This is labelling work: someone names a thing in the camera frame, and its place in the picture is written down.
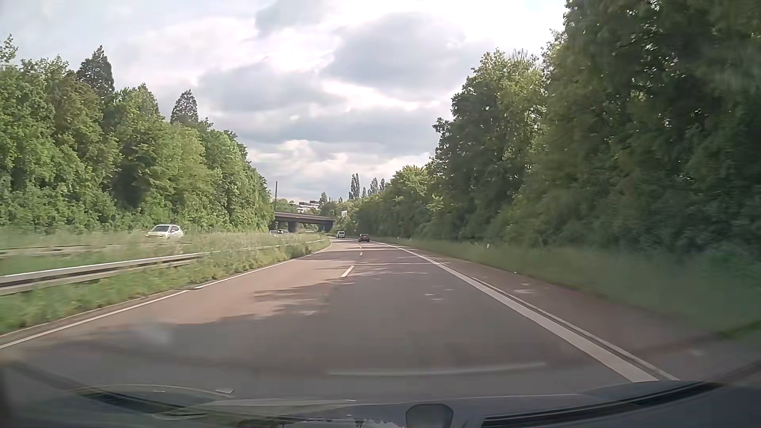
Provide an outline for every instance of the metal guardrail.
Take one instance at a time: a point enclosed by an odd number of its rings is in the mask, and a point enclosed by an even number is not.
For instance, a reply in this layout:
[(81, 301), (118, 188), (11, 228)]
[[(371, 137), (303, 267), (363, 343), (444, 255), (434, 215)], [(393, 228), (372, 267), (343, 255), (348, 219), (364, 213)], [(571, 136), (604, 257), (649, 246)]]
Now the metal guardrail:
[(137, 245), (139, 247), (156, 247), (168, 245), (188, 245), (192, 242), (141, 242), (137, 244), (71, 244), (55, 245), (52, 247), (18, 247), (0, 248), (0, 259), (16, 256), (70, 256), (80, 253), (116, 250), (122, 246)]
[[(241, 248), (246, 250), (264, 250), (293, 244), (314, 244), (322, 241), (291, 242), (262, 247)], [(93, 279), (102, 279), (136, 270), (156, 269), (160, 267), (175, 267), (192, 263), (194, 260), (219, 253), (223, 250), (206, 251), (202, 253), (178, 254), (174, 256), (150, 257), (137, 260), (115, 261), (110, 263), (89, 264), (85, 266), (61, 267), (59, 269), (38, 270), (35, 272), (13, 273), (0, 276), (0, 295), (15, 294), (33, 289), (61, 286), (70, 283), (83, 283)]]

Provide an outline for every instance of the car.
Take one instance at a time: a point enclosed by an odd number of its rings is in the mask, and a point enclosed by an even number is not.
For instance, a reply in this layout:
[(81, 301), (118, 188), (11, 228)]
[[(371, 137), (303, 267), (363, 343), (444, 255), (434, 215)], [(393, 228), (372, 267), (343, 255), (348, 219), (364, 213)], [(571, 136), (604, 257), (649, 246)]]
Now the car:
[(156, 225), (145, 236), (149, 238), (182, 238), (185, 232), (178, 225)]

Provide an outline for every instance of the vegetation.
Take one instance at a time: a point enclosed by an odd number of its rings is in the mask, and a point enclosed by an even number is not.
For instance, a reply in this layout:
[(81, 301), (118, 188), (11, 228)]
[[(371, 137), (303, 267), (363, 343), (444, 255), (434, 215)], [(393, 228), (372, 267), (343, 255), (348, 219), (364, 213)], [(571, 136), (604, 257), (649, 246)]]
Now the vegetation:
[[(297, 234), (271, 235), (246, 232), (216, 232), (211, 234), (195, 233), (184, 238), (156, 240), (146, 238), (142, 233), (128, 232), (93, 232), (75, 234), (57, 232), (49, 235), (19, 233), (12, 229), (0, 229), (0, 275), (32, 272), (35, 270), (56, 269), (59, 267), (84, 266), (87, 264), (107, 263), (120, 260), (134, 260), (146, 257), (159, 257), (174, 254), (187, 254), (207, 251), (206, 246), (218, 245), (223, 239), (230, 242), (241, 241), (240, 247), (254, 245), (274, 245), (313, 241), (315, 236)], [(67, 246), (53, 254), (3, 254), (2, 248), (30, 248)]]
[[(340, 227), (440, 249), (489, 242), (503, 250), (488, 260), (501, 260), (481, 261), (659, 310), (700, 313), (709, 283), (725, 291), (725, 311), (757, 305), (761, 271), (748, 260), (761, 257), (761, 3), (567, 8), (541, 57), (485, 54), (452, 97), (451, 120), (434, 124), (429, 163), (347, 201)], [(605, 266), (621, 254), (658, 266), (659, 279), (612, 279)], [(709, 256), (755, 267), (743, 280), (707, 274)]]
[(102, 46), (76, 72), (60, 57), (17, 64), (16, 51), (10, 37), (0, 46), (0, 226), (263, 231), (272, 222), (245, 147), (199, 120), (190, 91), (168, 123), (145, 85), (114, 89)]

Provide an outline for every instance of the car hood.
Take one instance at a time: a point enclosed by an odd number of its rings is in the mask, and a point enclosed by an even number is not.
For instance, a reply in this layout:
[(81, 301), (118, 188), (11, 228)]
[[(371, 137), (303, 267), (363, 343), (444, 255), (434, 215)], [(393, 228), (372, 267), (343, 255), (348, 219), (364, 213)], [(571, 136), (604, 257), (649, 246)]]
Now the car hood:
[(690, 421), (746, 426), (761, 420), (761, 391), (706, 382), (638, 382), (579, 394), (351, 400), (235, 398), (166, 385), (107, 385), (69, 391), (19, 414), (78, 426), (347, 426), (508, 428), (515, 426), (673, 426)]

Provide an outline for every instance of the cloud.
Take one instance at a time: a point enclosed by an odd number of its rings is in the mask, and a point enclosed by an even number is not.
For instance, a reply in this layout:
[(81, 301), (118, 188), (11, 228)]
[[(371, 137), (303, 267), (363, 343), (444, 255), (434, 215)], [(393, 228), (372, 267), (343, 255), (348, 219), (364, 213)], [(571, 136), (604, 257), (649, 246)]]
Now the cloud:
[(431, 151), (437, 134), (431, 128), (443, 112), (438, 108), (404, 111), (392, 107), (351, 109), (342, 113), (310, 114), (280, 110), (261, 114), (225, 114), (214, 121), (250, 142), (276, 144), (312, 140), (352, 145), (358, 152), (410, 155)]
[(470, 67), (496, 46), (538, 53), (564, 3), (0, 0), (0, 28), (21, 58), (74, 68), (102, 44), (116, 86), (145, 82), (167, 115), (192, 89), (202, 117), (304, 200), (345, 197), (355, 172), (367, 184), (425, 163)]
[(463, 83), (490, 48), (461, 28), (419, 11), (386, 14), (344, 30), (326, 74), (404, 99), (436, 97)]
[(327, 0), (275, 0), (256, 13), (256, 29), (266, 37), (283, 28), (317, 24), (328, 10)]
[(229, 112), (274, 110), (304, 103), (331, 104), (337, 100), (322, 89), (316, 72), (278, 72), (264, 61), (203, 75), (196, 93), (216, 109)]
[(249, 160), (267, 178), (270, 187), (278, 181), (278, 195), (289, 200), (316, 199), (326, 192), (346, 199), (351, 175), (359, 173), (368, 187), (373, 177), (388, 181), (408, 164), (424, 164), (429, 153), (386, 156), (373, 151), (335, 152), (334, 145), (307, 140), (291, 140), (262, 151), (249, 147)]

